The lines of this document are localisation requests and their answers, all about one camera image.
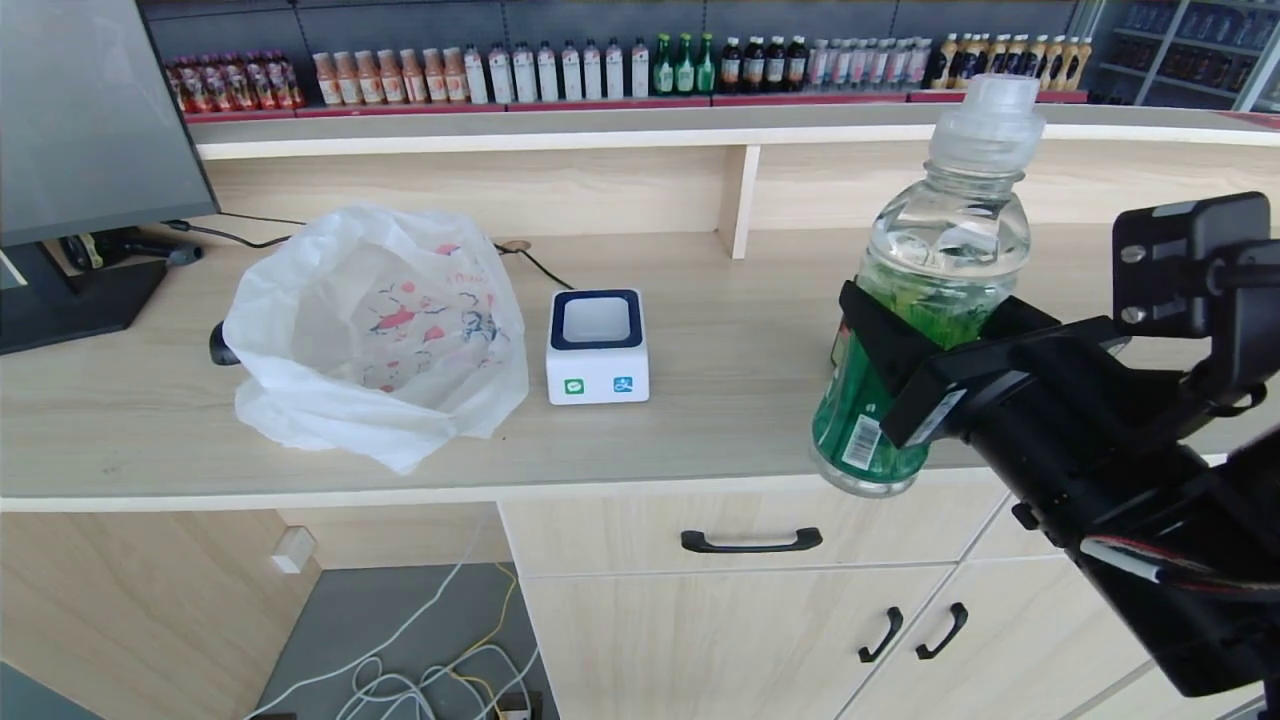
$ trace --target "floor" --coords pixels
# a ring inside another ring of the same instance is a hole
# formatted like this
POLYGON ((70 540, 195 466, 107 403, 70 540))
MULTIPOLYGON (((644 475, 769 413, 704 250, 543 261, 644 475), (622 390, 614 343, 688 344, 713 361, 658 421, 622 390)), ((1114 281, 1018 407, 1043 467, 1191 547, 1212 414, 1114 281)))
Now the floor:
MULTIPOLYGON (((330 673, 383 643, 422 603, 431 598, 452 566, 385 568, 374 570, 329 570, 320 577, 302 616, 293 629, 280 661, 262 693, 264 703, 275 700, 289 685, 330 673)), ((424 612, 404 633, 380 653, 384 670, 417 680, 431 665, 445 664, 466 651, 498 624, 509 578, 494 565, 466 565, 444 591, 439 602, 424 612)), ((522 669, 535 648, 520 588, 512 593, 502 629, 494 642, 522 669)), ((513 679, 512 671, 494 653, 481 653, 460 666, 465 675, 486 680, 493 691, 513 679)), ((298 720, 330 720, 353 694, 352 671, 294 691, 273 712, 296 712, 298 720)), ((366 667, 361 682, 375 671, 366 667)), ((530 692, 543 693, 540 720, 559 720, 547 674, 538 660, 525 676, 530 692)), ((379 694, 398 693, 403 684, 385 683, 379 694)), ((479 693, 488 702, 483 688, 479 693)), ((518 692, 512 687, 509 692, 518 692)), ((428 688, 428 701, 438 720, 479 720, 480 705, 461 683, 442 679, 428 688)), ((379 720, 385 703, 371 703, 351 720, 379 720)), ((397 707, 385 720, 417 720, 412 702, 397 707)))

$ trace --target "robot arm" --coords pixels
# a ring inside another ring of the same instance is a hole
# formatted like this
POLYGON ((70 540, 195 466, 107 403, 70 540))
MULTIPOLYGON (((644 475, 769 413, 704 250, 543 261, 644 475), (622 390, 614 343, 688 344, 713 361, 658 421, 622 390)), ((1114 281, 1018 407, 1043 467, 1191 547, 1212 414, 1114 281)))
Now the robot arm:
POLYGON ((1011 297, 947 351, 852 282, 840 297, 895 396, 888 438, 977 450, 1188 697, 1280 678, 1280 427, 1212 468, 1180 442, 1256 407, 1280 370, 1270 220, 1261 193, 1124 213, 1115 320, 1061 324, 1011 297), (1130 336, 1212 351, 1137 370, 1114 355, 1130 336))

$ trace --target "yellow cable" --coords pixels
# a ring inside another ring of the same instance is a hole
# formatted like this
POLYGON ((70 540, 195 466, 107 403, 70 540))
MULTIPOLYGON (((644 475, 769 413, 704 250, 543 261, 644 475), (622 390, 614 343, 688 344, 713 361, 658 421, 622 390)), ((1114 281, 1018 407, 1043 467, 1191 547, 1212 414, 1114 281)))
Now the yellow cable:
MULTIPOLYGON (((471 647, 468 647, 462 655, 467 655, 472 650, 475 650, 475 648, 483 646, 484 643, 489 642, 490 639, 493 639, 494 635, 497 635, 499 632, 502 632, 502 625, 507 621, 507 607, 511 605, 511 594, 513 592, 516 592, 516 585, 520 583, 520 579, 516 578, 515 573, 512 573, 511 570, 507 570, 506 568, 503 568, 502 565, 499 565, 497 562, 494 562, 493 566, 497 568, 497 569, 499 569, 499 570, 502 570, 503 574, 506 574, 508 578, 511 578, 511 584, 507 585, 507 597, 503 598, 503 601, 502 601, 502 615, 498 616, 498 626, 494 628, 488 635, 485 635, 485 637, 480 638, 479 641, 476 641, 476 643, 472 644, 471 647)), ((474 678, 471 675, 458 675, 453 670, 449 670, 449 675, 453 675, 458 680, 471 682, 471 683, 480 683, 480 685, 484 687, 485 692, 489 693, 489 702, 493 702, 495 700, 494 694, 493 694, 493 688, 490 688, 489 683, 484 682, 483 679, 474 678)), ((502 720, 503 717, 506 717, 506 714, 502 710, 498 710, 497 703, 494 703, 494 711, 498 712, 498 720, 502 720)))

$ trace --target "monitor stand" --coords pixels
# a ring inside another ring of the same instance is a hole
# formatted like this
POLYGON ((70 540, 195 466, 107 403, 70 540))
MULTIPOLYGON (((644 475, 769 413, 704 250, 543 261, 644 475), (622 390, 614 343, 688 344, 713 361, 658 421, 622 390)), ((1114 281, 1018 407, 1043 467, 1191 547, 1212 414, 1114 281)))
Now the monitor stand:
POLYGON ((0 291, 0 355, 128 328, 166 269, 151 260, 68 277, 44 242, 0 251, 27 282, 0 291))

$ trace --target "white box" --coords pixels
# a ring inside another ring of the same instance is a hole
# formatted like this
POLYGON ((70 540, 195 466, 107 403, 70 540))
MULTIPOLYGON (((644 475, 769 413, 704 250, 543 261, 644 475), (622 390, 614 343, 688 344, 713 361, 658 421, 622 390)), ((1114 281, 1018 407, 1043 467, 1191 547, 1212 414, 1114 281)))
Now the white box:
POLYGON ((547 395, 552 405, 649 400, 649 345, 637 291, 556 293, 547 338, 547 395))

